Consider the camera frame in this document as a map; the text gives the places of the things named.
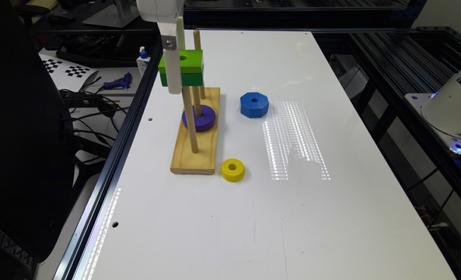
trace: green block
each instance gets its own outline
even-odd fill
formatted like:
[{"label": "green block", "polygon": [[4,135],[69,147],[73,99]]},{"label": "green block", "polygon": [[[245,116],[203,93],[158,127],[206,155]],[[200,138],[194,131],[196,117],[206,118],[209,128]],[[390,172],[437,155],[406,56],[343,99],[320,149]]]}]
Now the green block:
[{"label": "green block", "polygon": [[[180,66],[182,73],[202,73],[202,50],[180,50]],[[166,73],[165,56],[159,63],[159,73]]]},{"label": "green block", "polygon": [[[166,73],[160,73],[162,86],[168,86]],[[182,86],[202,86],[203,73],[183,73]]]}]

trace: checkerboard pattern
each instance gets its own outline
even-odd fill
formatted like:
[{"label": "checkerboard pattern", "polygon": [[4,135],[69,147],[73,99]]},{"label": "checkerboard pattern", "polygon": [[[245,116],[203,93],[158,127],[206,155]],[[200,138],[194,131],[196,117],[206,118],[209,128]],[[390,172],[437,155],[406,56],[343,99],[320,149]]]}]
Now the checkerboard pattern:
[{"label": "checkerboard pattern", "polygon": [[55,61],[54,59],[47,59],[42,61],[44,63],[47,72],[54,73],[54,70],[62,64],[62,61]]},{"label": "checkerboard pattern", "polygon": [[70,77],[81,78],[83,77],[83,74],[86,74],[88,71],[90,71],[90,69],[83,68],[81,66],[69,66],[68,70],[65,72],[68,73],[68,76]]}]

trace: blue tool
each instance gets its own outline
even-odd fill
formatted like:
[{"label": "blue tool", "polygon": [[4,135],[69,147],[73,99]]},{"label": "blue tool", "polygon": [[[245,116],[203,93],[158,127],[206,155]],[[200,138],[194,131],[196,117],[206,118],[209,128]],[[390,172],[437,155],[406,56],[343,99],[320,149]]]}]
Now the blue tool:
[{"label": "blue tool", "polygon": [[123,78],[114,80],[114,82],[105,82],[103,85],[104,89],[113,89],[117,87],[122,87],[124,89],[130,88],[131,83],[131,74],[128,72],[124,75]]}]

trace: wooden base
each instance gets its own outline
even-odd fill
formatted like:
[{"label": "wooden base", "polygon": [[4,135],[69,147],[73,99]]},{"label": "wooden base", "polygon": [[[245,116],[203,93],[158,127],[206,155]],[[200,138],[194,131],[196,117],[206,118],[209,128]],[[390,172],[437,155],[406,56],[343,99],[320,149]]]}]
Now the wooden base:
[{"label": "wooden base", "polygon": [[218,136],[218,111],[220,108],[220,88],[205,88],[206,98],[201,105],[215,110],[216,123],[207,131],[197,133],[199,152],[192,153],[189,133],[180,121],[175,150],[170,170],[175,174],[211,175],[215,173],[216,138]]}]

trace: wooden peg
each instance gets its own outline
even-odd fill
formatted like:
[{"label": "wooden peg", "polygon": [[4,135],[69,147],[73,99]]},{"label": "wooden peg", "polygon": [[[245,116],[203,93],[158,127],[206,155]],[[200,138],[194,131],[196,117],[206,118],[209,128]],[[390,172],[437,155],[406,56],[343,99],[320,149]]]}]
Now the wooden peg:
[{"label": "wooden peg", "polygon": [[197,148],[196,124],[194,114],[192,114],[192,98],[190,96],[190,87],[182,87],[183,107],[187,118],[187,130],[189,131],[190,147],[193,153],[199,152]]},{"label": "wooden peg", "polygon": [[[199,30],[194,30],[194,46],[196,50],[201,50],[201,33]],[[204,81],[202,86],[199,86],[199,96],[201,99],[206,98],[206,92],[204,90]]]},{"label": "wooden peg", "polygon": [[199,86],[192,87],[192,95],[194,98],[194,111],[196,117],[202,116],[201,114],[201,100],[199,99]]}]

